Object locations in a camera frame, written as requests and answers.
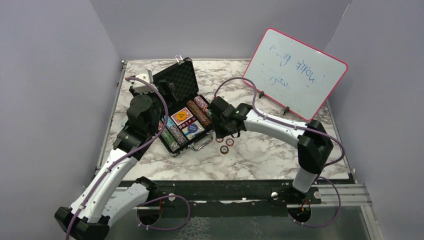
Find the red playing card deck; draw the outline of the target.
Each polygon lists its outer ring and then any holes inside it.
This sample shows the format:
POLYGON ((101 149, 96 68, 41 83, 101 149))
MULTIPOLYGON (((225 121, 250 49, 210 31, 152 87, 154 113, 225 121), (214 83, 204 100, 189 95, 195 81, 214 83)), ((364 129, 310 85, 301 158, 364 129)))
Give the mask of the red playing card deck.
POLYGON ((190 110, 187 107, 184 107, 178 110, 173 115, 171 115, 171 119, 174 121, 174 123, 177 126, 180 126, 182 123, 188 121, 192 117, 193 117, 193 114, 190 112, 190 110))

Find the orange dealer button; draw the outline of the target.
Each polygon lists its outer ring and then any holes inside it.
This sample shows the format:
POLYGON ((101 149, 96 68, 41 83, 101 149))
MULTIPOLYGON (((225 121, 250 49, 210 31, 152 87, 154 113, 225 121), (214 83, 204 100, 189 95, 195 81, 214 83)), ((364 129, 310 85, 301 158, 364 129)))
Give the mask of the orange dealer button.
POLYGON ((185 111, 180 111, 175 115, 175 117, 179 121, 184 121, 187 118, 187 113, 185 111))

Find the blue dealer button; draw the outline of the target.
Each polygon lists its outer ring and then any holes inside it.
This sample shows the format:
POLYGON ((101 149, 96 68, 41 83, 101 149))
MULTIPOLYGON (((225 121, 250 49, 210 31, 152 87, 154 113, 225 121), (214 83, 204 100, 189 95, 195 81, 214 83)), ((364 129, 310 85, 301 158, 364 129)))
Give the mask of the blue dealer button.
POLYGON ((195 123, 192 123, 187 127, 187 130, 189 133, 194 134, 199 130, 199 127, 195 123))

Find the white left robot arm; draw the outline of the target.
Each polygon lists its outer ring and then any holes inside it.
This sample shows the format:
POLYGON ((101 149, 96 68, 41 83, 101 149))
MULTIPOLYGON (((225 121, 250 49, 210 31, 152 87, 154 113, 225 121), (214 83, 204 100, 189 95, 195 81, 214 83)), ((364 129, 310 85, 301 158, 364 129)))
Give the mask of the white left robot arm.
POLYGON ((88 187, 69 207, 60 207, 54 214, 67 240, 104 240, 111 227, 127 212, 157 200, 157 191, 149 186, 151 181, 147 178, 112 198, 123 178, 165 130, 159 127, 160 120, 169 118, 166 100, 158 89, 140 78, 133 80, 150 90, 138 91, 131 100, 127 122, 88 187))

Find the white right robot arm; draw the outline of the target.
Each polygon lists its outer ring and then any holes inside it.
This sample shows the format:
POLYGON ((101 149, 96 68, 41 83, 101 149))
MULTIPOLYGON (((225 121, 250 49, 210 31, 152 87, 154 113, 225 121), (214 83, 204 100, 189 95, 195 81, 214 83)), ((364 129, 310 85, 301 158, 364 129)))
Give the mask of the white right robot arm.
POLYGON ((308 198, 310 187, 323 171, 334 148, 321 122, 290 121, 266 114, 246 103, 234 107, 219 96, 207 108, 219 139, 227 136, 238 138, 242 131, 255 132, 281 140, 297 149, 300 169, 288 190, 288 196, 296 204, 308 198))

